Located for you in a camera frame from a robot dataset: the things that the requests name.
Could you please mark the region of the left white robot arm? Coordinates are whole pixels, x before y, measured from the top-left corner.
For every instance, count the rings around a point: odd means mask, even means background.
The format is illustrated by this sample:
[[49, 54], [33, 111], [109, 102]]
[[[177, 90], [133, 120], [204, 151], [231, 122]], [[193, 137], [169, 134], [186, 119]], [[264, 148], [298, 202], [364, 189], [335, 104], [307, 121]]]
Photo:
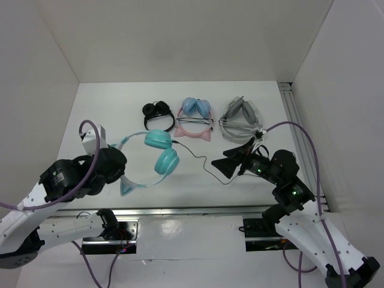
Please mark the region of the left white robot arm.
[[87, 237], [112, 239], [119, 223], [111, 209], [103, 208], [90, 216], [56, 224], [45, 220], [68, 203], [85, 196], [95, 196], [106, 184], [117, 181], [127, 163], [123, 153], [113, 147], [99, 151], [90, 177], [74, 195], [62, 202], [53, 201], [67, 195], [83, 179], [93, 157], [82, 155], [73, 160], [54, 162], [41, 176], [25, 198], [31, 206], [46, 205], [32, 211], [12, 210], [1, 220], [1, 268], [17, 269], [33, 261], [42, 252], [55, 246]]

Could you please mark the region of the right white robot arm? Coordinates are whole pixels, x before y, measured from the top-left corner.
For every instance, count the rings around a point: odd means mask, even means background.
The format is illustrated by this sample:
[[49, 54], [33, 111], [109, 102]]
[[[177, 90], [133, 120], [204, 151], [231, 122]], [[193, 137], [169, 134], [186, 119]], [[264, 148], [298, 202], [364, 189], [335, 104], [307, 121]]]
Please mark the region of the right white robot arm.
[[365, 287], [373, 279], [379, 262], [363, 255], [327, 219], [315, 195], [298, 178], [294, 153], [280, 149], [268, 158], [249, 141], [223, 155], [211, 164], [225, 177], [251, 172], [275, 186], [277, 204], [262, 214], [263, 231], [279, 234], [303, 252], [328, 287]]

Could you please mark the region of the grey over-ear headphones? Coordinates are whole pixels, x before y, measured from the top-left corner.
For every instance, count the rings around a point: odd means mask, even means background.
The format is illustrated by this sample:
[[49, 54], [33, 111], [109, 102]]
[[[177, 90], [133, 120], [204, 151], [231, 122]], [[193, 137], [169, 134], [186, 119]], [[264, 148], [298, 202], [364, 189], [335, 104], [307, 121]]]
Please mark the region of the grey over-ear headphones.
[[218, 125], [224, 139], [244, 144], [262, 126], [262, 117], [252, 101], [235, 97], [223, 109]]

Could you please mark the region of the pink and blue cat-ear headphones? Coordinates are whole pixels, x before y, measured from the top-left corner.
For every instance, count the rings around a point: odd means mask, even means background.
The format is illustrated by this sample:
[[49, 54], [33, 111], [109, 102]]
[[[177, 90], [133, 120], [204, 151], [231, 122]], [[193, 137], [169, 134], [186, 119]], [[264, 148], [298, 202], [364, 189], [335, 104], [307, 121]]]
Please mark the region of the pink and blue cat-ear headphones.
[[[188, 97], [183, 100], [177, 113], [176, 130], [173, 136], [202, 139], [210, 142], [213, 123], [214, 117], [210, 103], [207, 100]], [[201, 132], [195, 133], [184, 129], [182, 124], [204, 124], [208, 127]]]

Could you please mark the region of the small black headphones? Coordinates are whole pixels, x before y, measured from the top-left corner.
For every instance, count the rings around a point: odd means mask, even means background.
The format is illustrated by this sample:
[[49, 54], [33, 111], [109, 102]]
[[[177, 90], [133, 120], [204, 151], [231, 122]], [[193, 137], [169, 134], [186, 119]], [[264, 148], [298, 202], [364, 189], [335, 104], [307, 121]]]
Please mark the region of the small black headphones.
[[169, 116], [172, 119], [172, 124], [169, 128], [165, 129], [165, 132], [173, 130], [176, 124], [176, 119], [172, 113], [170, 106], [164, 101], [155, 101], [153, 103], [147, 103], [142, 107], [142, 113], [144, 115], [143, 124], [146, 130], [149, 130], [147, 124], [150, 120]]

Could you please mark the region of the aluminium right side rail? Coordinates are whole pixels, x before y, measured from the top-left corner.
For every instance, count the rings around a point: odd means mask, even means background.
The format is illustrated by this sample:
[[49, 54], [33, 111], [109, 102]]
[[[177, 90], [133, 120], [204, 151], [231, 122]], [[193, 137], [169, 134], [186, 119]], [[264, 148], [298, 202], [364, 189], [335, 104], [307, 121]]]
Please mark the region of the aluminium right side rail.
[[[299, 111], [293, 97], [292, 84], [288, 82], [278, 82], [278, 89], [283, 101], [287, 119], [303, 127]], [[291, 124], [288, 126], [293, 134], [293, 141], [297, 150], [296, 155], [299, 158], [301, 172], [304, 175], [303, 181], [313, 192], [313, 194], [317, 196], [316, 165], [309, 140], [300, 128]]]

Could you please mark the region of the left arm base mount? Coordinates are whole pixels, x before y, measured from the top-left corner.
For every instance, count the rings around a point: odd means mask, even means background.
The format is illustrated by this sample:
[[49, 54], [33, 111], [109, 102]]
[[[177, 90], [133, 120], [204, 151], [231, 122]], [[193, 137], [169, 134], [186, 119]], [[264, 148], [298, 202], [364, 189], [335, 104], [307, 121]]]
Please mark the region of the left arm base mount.
[[82, 251], [86, 255], [136, 254], [139, 220], [123, 216], [117, 216], [117, 220], [119, 228], [108, 239], [102, 236], [83, 238], [80, 244]]

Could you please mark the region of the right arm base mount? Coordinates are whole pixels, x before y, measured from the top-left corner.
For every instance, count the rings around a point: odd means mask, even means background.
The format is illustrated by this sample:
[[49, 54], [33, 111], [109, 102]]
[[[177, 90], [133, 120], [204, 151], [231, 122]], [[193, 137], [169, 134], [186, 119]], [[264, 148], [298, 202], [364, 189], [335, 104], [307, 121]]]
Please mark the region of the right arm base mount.
[[246, 252], [297, 250], [297, 247], [269, 227], [262, 218], [244, 218], [238, 228], [245, 237]]

